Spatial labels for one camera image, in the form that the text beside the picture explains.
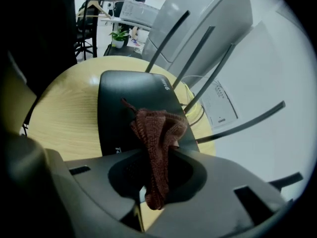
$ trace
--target brown knitted cloth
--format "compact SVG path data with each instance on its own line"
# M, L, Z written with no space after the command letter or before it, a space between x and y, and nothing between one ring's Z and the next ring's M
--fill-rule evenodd
M147 148L151 179L146 184L145 201L152 210L160 210L168 189L168 148L175 145L187 129L187 120L181 116L163 111L136 110L134 106L121 100L123 104L132 109L135 119L130 126L137 137Z

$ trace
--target white pot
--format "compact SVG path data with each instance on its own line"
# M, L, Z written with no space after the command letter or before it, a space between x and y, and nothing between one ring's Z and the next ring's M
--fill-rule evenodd
M112 39L112 46L115 46L117 49L121 49L123 46L124 41L116 41Z
M145 43L147 41L148 35L149 35L149 31L139 29L138 30L138 42Z

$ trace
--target potted plant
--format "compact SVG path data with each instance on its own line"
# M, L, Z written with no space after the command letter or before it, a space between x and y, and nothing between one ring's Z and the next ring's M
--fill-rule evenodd
M109 35L112 35L112 45L118 49L121 49L124 43L124 39L128 34L128 31L122 31L122 28L118 28L117 31L113 31Z

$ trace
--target round wooden tabletop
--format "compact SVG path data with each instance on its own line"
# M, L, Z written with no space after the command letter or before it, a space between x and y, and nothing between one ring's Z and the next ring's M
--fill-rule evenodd
M121 56L94 58L74 65L57 77L40 98L30 119L28 136L43 147L58 151L64 161L102 156L97 123L100 76L106 70L145 71L147 65L147 61ZM170 83L176 79L156 65L151 72L166 76ZM180 103L189 103L190 96L183 83L176 87L175 93ZM189 123L196 121L202 112L198 105L189 115ZM211 135L206 115L192 126L192 131L195 138ZM213 142L200 144L199 150L215 155Z

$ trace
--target green plant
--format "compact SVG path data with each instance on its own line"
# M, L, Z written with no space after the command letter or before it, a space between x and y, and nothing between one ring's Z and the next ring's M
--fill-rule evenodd
M128 31L122 31L122 28L118 28L117 31L113 31L109 35L112 35L112 38L114 40L121 42L121 41L124 41L124 37L129 34L128 34Z

